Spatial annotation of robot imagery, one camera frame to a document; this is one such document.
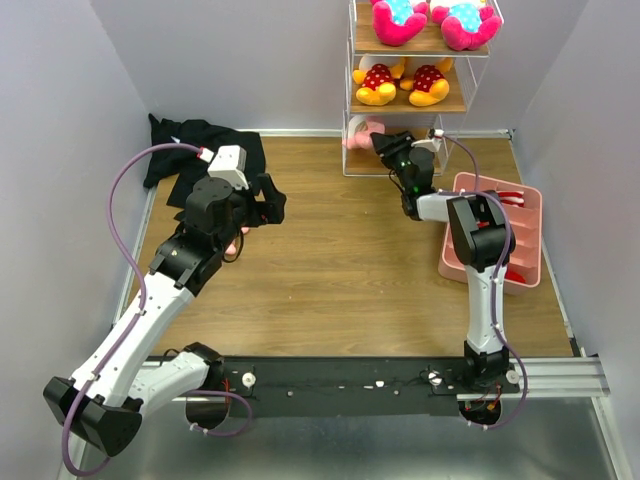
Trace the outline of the pink pig plush striped shirt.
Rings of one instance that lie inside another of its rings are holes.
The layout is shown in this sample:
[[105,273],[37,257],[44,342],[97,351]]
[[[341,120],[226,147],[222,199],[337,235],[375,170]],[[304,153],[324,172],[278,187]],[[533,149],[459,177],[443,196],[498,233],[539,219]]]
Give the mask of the pink pig plush striped shirt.
[[384,134],[385,131],[386,126],[381,121],[366,115],[355,115],[348,122],[342,145],[347,150],[371,150],[373,148],[371,134]]

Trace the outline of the small yellow plush toy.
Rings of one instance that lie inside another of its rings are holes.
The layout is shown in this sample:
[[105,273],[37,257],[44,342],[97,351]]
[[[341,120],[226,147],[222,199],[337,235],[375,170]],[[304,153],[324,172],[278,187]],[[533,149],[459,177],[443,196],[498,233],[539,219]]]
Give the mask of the small yellow plush toy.
[[384,106],[396,97],[396,81],[405,70],[403,56],[380,56],[365,54],[353,71],[357,86],[356,99],[367,106]]

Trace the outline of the large yellow plush toy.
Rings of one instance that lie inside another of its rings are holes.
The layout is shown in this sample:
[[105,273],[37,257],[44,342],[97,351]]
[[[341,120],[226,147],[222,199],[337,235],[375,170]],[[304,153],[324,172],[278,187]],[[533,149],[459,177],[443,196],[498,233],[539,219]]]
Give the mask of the large yellow plush toy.
[[409,103],[415,107],[428,107],[444,100],[450,91],[445,73],[453,67],[452,57],[438,60],[407,57],[400,88],[409,93]]

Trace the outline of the white plush blue dress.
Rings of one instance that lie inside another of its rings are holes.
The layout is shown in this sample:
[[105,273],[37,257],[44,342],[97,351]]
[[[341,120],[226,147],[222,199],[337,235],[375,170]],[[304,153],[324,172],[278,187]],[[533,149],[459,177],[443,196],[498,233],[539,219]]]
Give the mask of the white plush blue dress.
[[500,31],[503,20],[487,1],[430,1],[430,18],[446,45],[455,51],[475,51]]
[[372,27],[380,42],[399,47],[418,35],[426,26],[428,3],[410,0],[371,1]]

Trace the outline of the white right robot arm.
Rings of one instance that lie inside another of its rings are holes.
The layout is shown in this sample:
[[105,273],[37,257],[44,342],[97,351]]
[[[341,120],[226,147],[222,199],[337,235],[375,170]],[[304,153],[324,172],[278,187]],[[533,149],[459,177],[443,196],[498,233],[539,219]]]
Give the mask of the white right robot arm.
[[446,223],[469,292],[469,328],[460,379],[480,392],[509,370],[503,321],[504,281],[515,235],[494,191],[443,191],[433,186],[435,154],[409,132],[373,133],[373,150],[399,189],[404,213],[415,221]]

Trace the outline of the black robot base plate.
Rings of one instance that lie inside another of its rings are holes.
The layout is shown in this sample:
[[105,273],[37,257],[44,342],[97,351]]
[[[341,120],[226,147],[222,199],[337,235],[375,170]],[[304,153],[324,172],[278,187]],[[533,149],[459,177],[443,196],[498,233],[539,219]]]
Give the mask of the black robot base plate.
[[462,357],[226,356],[201,388],[238,394],[256,418],[455,416],[460,395],[519,391],[505,372],[476,378]]

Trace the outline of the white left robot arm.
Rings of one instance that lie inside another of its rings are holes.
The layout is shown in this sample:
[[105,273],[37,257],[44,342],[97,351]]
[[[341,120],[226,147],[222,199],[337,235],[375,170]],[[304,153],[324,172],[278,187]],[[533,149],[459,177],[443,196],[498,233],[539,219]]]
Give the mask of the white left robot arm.
[[70,377],[54,377],[43,396],[63,435],[75,435],[107,457],[119,455],[143,419],[192,391],[214,393],[222,359],[201,344],[144,373],[143,363],[172,321],[223,265],[244,227],[280,224],[285,194],[262,173],[246,189],[206,176],[189,195],[182,222],[162,243],[140,290],[97,350]]

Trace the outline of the white plush blue dress back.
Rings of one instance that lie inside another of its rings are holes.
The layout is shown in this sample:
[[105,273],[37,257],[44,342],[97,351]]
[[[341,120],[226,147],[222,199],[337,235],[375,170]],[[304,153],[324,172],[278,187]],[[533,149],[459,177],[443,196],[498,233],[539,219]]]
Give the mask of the white plush blue dress back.
[[430,18],[446,45],[455,51],[475,51],[500,31],[503,20],[487,1],[430,1]]

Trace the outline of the white plush blue dress front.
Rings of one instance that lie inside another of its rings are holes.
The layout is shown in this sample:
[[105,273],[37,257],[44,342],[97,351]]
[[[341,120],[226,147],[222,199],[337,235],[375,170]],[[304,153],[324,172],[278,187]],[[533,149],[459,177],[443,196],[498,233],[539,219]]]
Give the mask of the white plush blue dress front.
[[428,3],[410,0],[371,1],[372,27],[380,42],[399,47],[418,35],[426,26]]

